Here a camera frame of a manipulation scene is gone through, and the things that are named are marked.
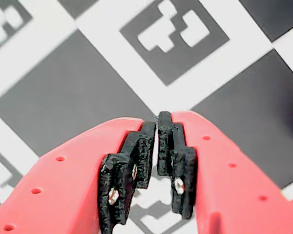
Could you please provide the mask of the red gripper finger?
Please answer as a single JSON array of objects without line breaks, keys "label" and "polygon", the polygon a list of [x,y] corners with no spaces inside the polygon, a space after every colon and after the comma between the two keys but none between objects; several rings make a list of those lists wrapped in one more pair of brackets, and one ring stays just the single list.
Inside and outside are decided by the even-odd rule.
[{"label": "red gripper finger", "polygon": [[172,211],[200,234],[293,234],[293,200],[213,123],[193,111],[158,116],[160,176]]},{"label": "red gripper finger", "polygon": [[110,234],[146,189],[156,124],[120,117],[40,157],[0,206],[0,234]]}]

